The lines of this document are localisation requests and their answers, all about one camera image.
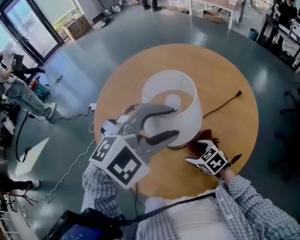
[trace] black power cord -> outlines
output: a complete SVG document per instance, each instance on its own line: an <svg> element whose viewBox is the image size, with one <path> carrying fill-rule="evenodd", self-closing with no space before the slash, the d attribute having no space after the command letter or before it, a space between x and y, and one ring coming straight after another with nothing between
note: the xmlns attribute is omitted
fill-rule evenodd
<svg viewBox="0 0 300 240"><path fill-rule="evenodd" d="M89 115L90 109L91 109L91 107L89 106L89 110L88 110L88 113L87 113L87 114L78 114L78 115L74 115L74 116L69 117L69 118L60 117L60 118L57 118L56 120L54 120L54 121L51 122L51 123L54 124L56 121L61 120L61 119L64 119L64 120L67 120L67 121L68 121L68 120L70 120L70 119L72 119L72 118L76 118L76 117L79 117L79 116L87 117L87 116ZM25 149L24 153L23 153L22 159L19 158L19 155L18 155L18 142L19 142L19 137L20 137L21 130L22 130L22 128L23 128L23 126L24 126L24 124L25 124L27 118L29 117L29 118L32 118L32 119L36 119L36 120L39 121L39 122L43 122L43 121L46 121L46 120L47 120L47 119L45 119L45 120L38 120L37 118L35 118L35 116L34 116L33 114L29 114L29 111L24 112L24 113L25 113L25 117L24 117L24 120L23 120L23 122L22 122L22 124L21 124L21 126L20 126L18 135L17 135L17 137L16 137L16 143L15 143L15 157L16 157L16 160L17 160L17 162L18 162L19 164L22 164L22 163L26 160L27 155L28 155L28 152L29 152L29 150L31 150L31 147L28 146L28 147Z"/></svg>
<svg viewBox="0 0 300 240"><path fill-rule="evenodd" d="M56 121L61 120L61 119L66 120L66 121L69 121L69 120L72 119L72 118L77 118L77 117L80 117L80 116L83 116L83 117L86 118L86 117L89 115L90 110L91 110L91 107L89 106L88 112L87 112L86 114L77 114L77 115L71 116L71 117L69 117L69 118L60 117L60 118L55 119L54 121L51 121L50 123L51 123L51 124L54 124ZM39 122L44 122L44 121L49 120L49 118L46 118L46 119L44 119L44 120L39 120L39 119L37 119L33 114L30 114L29 117L32 118L32 119L35 119L35 120L37 120L37 121L39 121Z"/></svg>
<svg viewBox="0 0 300 240"><path fill-rule="evenodd" d="M20 133L21 133L22 127L24 127L24 124L25 124L25 122L26 122L26 120L27 120L27 118L28 118L28 115L29 115L29 111L26 112L25 117L24 117L24 119L23 119L23 122L22 122L22 124L21 124L21 126L20 126L18 135L17 135L17 137L16 137L16 143L15 143L15 157L16 157L16 160L17 160L17 162L18 162L19 164L22 164L22 163L26 160L27 155L28 155L28 151L31 149L31 148L27 147L27 148L25 149L24 153L23 153L22 159L19 158L19 155L18 155L18 142L19 142L19 137L20 137Z"/></svg>
<svg viewBox="0 0 300 240"><path fill-rule="evenodd" d="M210 111L209 113L206 113L202 118L205 118L207 115L217 111L218 109L221 109L224 105L226 105L228 102L232 101L234 98L239 97L242 94L242 91L238 91L237 94L232 97L231 99L229 99L226 103L224 103L223 105L221 105L220 107L216 108L215 110Z"/></svg>
<svg viewBox="0 0 300 240"><path fill-rule="evenodd" d="M234 97L232 97L231 99L229 99L226 103L224 103L220 107L216 108L215 110L212 110L209 113L205 114L202 118L205 118L207 115L209 115L209 114L217 111L218 109L221 109L224 105L226 105L228 102L232 101L234 98L239 97L241 94L242 94L242 91L239 90ZM180 149L183 149L186 146L187 146L187 144L183 144L183 145L180 145L180 146L167 146L167 148L171 149L171 150L180 150Z"/></svg>

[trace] plaid shirt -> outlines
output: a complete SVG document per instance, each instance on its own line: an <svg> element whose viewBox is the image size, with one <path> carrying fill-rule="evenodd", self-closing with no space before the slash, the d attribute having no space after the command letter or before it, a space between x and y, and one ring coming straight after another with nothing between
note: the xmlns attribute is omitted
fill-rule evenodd
<svg viewBox="0 0 300 240"><path fill-rule="evenodd" d="M83 174L85 189L81 210L93 208L108 217L122 212L117 202L118 186L104 176L91 163ZM295 219L280 210L250 185L250 181L237 175L229 188L223 181L215 189L217 204L237 240L300 239L300 226ZM151 197L145 212L164 205L162 198ZM179 240L172 219L162 212L139 223L137 240Z"/></svg>

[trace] gray floor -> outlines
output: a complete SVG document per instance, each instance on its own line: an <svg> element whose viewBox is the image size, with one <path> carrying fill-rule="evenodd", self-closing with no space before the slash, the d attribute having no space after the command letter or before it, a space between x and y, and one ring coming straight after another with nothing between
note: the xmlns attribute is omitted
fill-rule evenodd
<svg viewBox="0 0 300 240"><path fill-rule="evenodd" d="M295 91L296 85L292 81L297 81L298 77L263 47L228 30L227 26L178 12L152 12L144 11L141 6L126 7L105 28L93 30L76 42L64 45L45 65L47 73L42 79L51 85L47 103L57 103L57 113L53 119L87 113L89 104L97 101L104 83L120 64L144 49L173 43L193 44L213 50L232 62L246 77L258 105L259 134L253 153L240 174L251 180L265 198L270 198L300 220L300 177L295 173L290 182L284 183L281 181L281 167L274 170L268 168L270 158L280 157L285 152L282 144L274 139L273 132L280 130L289 133L295 123L293 116L280 115L279 110L292 105L283 92ZM61 74L62 82L54 86ZM24 114L20 113L19 124L23 117ZM49 138L31 171L18 177L19 180L41 181L41 187L29 191L29 196L48 194L79 154L86 152L94 140L94 134L88 130L93 119L94 113L90 112L88 117L61 120L55 124L27 120L18 144L19 153ZM15 159L16 138L13 141L7 151L8 170L12 177L17 166L20 166ZM39 238L47 233L65 210L80 211L84 194L82 174L94 147L95 144L51 197L33 207L29 204L25 206L27 219ZM123 191L120 200L124 214L132 217L134 208L130 191Z"/></svg>

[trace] white table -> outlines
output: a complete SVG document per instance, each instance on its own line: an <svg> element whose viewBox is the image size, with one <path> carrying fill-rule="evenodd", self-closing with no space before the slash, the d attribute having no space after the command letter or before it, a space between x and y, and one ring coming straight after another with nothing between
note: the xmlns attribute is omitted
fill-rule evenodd
<svg viewBox="0 0 300 240"><path fill-rule="evenodd" d="M231 29L232 27L232 22L236 10L238 10L242 4L241 0L237 0L236 6L229 4L229 0L189 0L190 15L192 15L192 11L193 11L193 1L205 4L206 10L208 9L208 5L210 5L230 12L230 21L228 26L229 29Z"/></svg>

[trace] black and white pattern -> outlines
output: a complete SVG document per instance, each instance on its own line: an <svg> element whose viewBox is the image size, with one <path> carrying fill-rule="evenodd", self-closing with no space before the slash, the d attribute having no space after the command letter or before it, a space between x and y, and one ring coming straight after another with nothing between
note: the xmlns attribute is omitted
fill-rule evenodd
<svg viewBox="0 0 300 240"><path fill-rule="evenodd" d="M115 140L115 137L104 137L91 158L102 162Z"/></svg>
<svg viewBox="0 0 300 240"><path fill-rule="evenodd" d="M202 171L204 171L206 174L211 174L211 171L209 171L209 169L208 169L206 166L204 166L203 164L198 164L198 166L199 166L200 169L201 169Z"/></svg>
<svg viewBox="0 0 300 240"><path fill-rule="evenodd" d="M216 173L217 171L220 170L223 166L225 166L227 162L221 157L219 153L216 153L211 160L207 162L207 166Z"/></svg>
<svg viewBox="0 0 300 240"><path fill-rule="evenodd" d="M116 176L119 181L128 185L141 165L142 163L138 160L138 158L127 146L125 146L108 165L107 169Z"/></svg>
<svg viewBox="0 0 300 240"><path fill-rule="evenodd" d="M205 152L204 154L203 154L203 156L201 157L201 159L203 160L203 161L208 161L210 158L211 158L211 156L212 155L214 155L216 153L216 151L213 149L213 148L210 148L207 152Z"/></svg>

